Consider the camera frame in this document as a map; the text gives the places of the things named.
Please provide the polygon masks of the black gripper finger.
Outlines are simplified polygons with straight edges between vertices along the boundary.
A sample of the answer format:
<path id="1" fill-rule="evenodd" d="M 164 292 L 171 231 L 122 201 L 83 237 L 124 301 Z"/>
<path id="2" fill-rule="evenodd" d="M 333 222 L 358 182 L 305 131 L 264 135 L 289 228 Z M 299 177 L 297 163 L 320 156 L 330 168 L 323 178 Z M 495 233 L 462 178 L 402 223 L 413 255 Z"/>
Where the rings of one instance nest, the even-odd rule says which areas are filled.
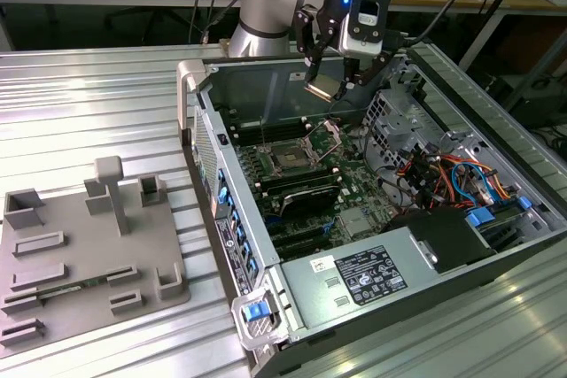
<path id="1" fill-rule="evenodd" d="M 361 61 L 357 58 L 343 57 L 344 75 L 339 83 L 338 91 L 333 96 L 334 100 L 340 100 L 347 92 L 349 84 L 365 86 L 377 77 L 391 62 L 393 53 L 382 51 L 373 57 L 371 64 L 366 69 L 360 68 Z"/>
<path id="2" fill-rule="evenodd" d="M 312 81 L 319 72 L 322 56 L 337 35 L 338 25 L 331 22 L 323 28 L 318 41 L 314 39 L 313 24 L 315 23 L 316 9 L 310 5 L 303 5 L 294 12 L 294 33 L 298 52 L 304 55 L 308 70 L 305 82 Z"/>

